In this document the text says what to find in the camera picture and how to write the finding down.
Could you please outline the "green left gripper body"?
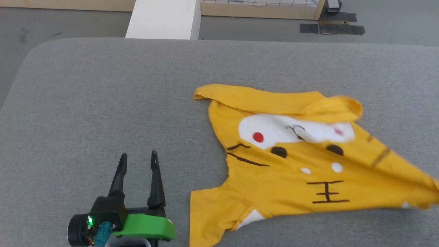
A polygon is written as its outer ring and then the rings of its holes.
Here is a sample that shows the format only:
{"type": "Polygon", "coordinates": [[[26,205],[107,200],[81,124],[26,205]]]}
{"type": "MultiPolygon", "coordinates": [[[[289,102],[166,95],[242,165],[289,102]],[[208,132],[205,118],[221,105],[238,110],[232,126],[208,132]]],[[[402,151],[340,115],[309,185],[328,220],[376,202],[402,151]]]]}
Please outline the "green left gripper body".
{"type": "Polygon", "coordinates": [[[129,209],[122,230],[106,226],[99,234],[101,223],[90,214],[74,215],[67,228],[71,247],[158,247],[161,241],[175,239],[175,226],[165,216],[164,209],[129,209]]]}

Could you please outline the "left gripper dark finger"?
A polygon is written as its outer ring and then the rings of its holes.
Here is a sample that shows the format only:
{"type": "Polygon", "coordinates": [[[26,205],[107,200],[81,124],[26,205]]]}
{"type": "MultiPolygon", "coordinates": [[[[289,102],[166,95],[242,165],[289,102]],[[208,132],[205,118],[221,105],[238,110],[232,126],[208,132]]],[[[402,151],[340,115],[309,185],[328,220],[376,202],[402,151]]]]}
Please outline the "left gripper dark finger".
{"type": "Polygon", "coordinates": [[[163,180],[161,176],[158,153],[152,151],[151,158],[152,183],[150,195],[147,200],[149,208],[164,208],[166,206],[166,197],[163,188],[163,180]]]}
{"type": "Polygon", "coordinates": [[[114,178],[112,180],[112,184],[110,186],[110,190],[108,192],[108,196],[116,196],[123,193],[123,182],[124,177],[127,173],[127,153],[123,153],[120,157],[119,164],[117,166],[114,178]]]}

